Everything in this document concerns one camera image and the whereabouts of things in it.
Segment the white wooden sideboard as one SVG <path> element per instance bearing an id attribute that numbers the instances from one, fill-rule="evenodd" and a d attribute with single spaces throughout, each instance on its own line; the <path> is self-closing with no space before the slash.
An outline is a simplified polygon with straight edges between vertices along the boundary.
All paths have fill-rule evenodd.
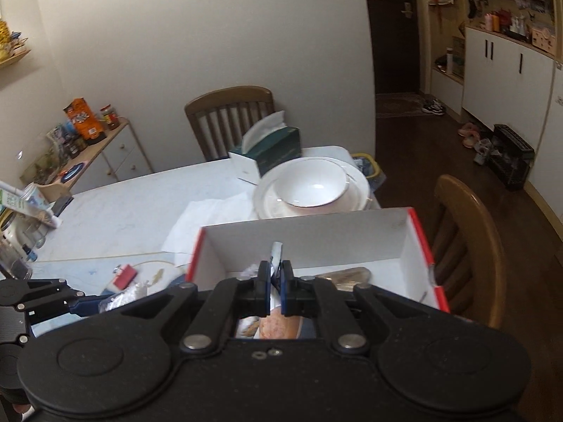
<path id="1" fill-rule="evenodd" d="M 130 121 L 123 117 L 117 128 L 91 146 L 57 126 L 31 147 L 38 154 L 23 149 L 18 156 L 23 164 L 22 191 L 30 195 L 38 188 L 51 202 L 67 193 L 87 192 L 153 172 Z"/>

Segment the pink binder clip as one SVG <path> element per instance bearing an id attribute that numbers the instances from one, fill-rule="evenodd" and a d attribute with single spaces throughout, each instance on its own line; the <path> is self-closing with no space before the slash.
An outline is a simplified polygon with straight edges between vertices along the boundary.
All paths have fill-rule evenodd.
<path id="1" fill-rule="evenodd" d="M 112 284 L 118 290 L 125 290 L 134 281 L 138 271 L 131 265 L 119 265 L 114 269 Z"/>

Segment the orange snack bag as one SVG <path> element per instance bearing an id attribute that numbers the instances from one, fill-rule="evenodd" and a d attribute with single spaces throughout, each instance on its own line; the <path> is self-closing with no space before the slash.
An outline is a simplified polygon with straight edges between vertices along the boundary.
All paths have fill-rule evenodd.
<path id="1" fill-rule="evenodd" d="M 65 107 L 64 112 L 88 145 L 97 144 L 106 138 L 105 130 L 84 98 L 75 98 Z"/>

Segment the white green tall package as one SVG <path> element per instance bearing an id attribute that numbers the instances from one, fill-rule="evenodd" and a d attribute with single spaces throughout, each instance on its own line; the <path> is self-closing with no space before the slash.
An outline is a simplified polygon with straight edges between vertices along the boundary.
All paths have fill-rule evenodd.
<path id="1" fill-rule="evenodd" d="M 52 229 L 57 229 L 61 225 L 61 220 L 51 210 L 31 204 L 30 201 L 23 198 L 22 192 L 4 181 L 1 182 L 1 206 L 35 218 Z"/>

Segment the silver blue fish packet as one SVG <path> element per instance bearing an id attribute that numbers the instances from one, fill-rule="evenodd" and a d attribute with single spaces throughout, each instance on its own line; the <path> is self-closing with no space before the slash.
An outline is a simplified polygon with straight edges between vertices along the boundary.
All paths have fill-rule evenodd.
<path id="1" fill-rule="evenodd" d="M 237 323 L 236 337 L 242 339 L 312 339 L 317 336 L 311 319 L 282 314 L 280 271 L 283 244 L 274 242 L 268 264 L 269 314 L 266 317 L 248 316 Z"/>

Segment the red lid jar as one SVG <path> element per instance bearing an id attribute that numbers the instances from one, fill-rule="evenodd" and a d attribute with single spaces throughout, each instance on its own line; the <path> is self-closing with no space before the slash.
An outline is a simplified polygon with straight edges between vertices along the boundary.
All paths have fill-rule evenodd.
<path id="1" fill-rule="evenodd" d="M 120 126 L 118 114 L 111 104 L 101 108 L 100 113 L 109 130 L 114 130 Z"/>

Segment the white green tissue box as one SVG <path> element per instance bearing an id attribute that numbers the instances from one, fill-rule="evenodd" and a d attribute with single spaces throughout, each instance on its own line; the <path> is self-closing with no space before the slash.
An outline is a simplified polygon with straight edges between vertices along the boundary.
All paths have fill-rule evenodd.
<path id="1" fill-rule="evenodd" d="M 288 126 L 285 111 L 279 110 L 247 130 L 229 158 L 237 178 L 256 185 L 267 172 L 302 152 L 300 129 Z"/>

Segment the silver foil snack packet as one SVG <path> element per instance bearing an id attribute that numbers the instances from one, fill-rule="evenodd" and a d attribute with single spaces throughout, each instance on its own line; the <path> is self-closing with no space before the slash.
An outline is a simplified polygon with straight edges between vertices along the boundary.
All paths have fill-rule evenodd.
<path id="1" fill-rule="evenodd" d="M 330 281 L 338 290 L 352 292 L 356 285 L 369 282 L 371 271 L 365 267 L 354 267 L 321 273 L 318 277 Z"/>

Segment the white paper napkin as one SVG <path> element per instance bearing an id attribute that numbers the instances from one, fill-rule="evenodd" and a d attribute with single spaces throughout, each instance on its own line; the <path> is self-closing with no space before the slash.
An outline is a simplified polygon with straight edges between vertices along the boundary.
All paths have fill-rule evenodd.
<path id="1" fill-rule="evenodd" d="M 208 226 L 257 218 L 248 193 L 227 199 L 206 199 L 188 204 L 169 231 L 161 250 L 174 255 L 177 267 L 191 262 L 200 231 Z"/>

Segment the cotton swab pack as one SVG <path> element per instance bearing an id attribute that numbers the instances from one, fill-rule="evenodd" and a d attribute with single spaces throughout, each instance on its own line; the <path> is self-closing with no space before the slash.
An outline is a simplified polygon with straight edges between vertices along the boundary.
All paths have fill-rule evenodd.
<path id="1" fill-rule="evenodd" d="M 102 300 L 98 303 L 98 313 L 106 313 L 138 301 L 148 295 L 148 289 L 149 284 L 144 281 L 134 283 L 118 293 L 104 290 L 101 293 Z"/>

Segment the white wall cabinet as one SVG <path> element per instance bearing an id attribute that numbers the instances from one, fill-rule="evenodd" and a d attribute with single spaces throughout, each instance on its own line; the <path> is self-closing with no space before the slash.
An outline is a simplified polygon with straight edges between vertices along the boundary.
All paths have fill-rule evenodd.
<path id="1" fill-rule="evenodd" d="M 525 176 L 562 219 L 562 0 L 419 0 L 426 87 L 532 148 Z"/>

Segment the red cardboard box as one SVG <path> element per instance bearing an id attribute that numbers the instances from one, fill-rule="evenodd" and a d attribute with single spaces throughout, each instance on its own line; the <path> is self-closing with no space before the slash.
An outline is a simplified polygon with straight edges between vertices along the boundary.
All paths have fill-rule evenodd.
<path id="1" fill-rule="evenodd" d="M 204 227 L 186 279 L 201 290 L 236 277 L 283 245 L 297 276 L 363 267 L 371 284 L 441 311 L 449 308 L 434 281 L 426 235 L 413 208 L 332 213 Z"/>

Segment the brown wooden chair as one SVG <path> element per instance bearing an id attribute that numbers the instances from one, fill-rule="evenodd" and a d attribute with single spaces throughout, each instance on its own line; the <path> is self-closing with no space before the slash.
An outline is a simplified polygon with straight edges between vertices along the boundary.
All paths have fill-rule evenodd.
<path id="1" fill-rule="evenodd" d="M 206 161 L 227 158 L 242 136 L 274 111 L 272 91 L 254 85 L 212 90 L 184 106 Z"/>

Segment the glass jar with dark contents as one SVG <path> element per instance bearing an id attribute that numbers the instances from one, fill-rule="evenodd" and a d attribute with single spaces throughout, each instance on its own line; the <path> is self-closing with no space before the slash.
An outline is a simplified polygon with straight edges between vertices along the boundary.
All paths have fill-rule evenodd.
<path id="1" fill-rule="evenodd" d="M 4 238 L 0 241 L 0 261 L 1 273 L 7 279 L 24 280 L 31 278 L 31 267 Z"/>

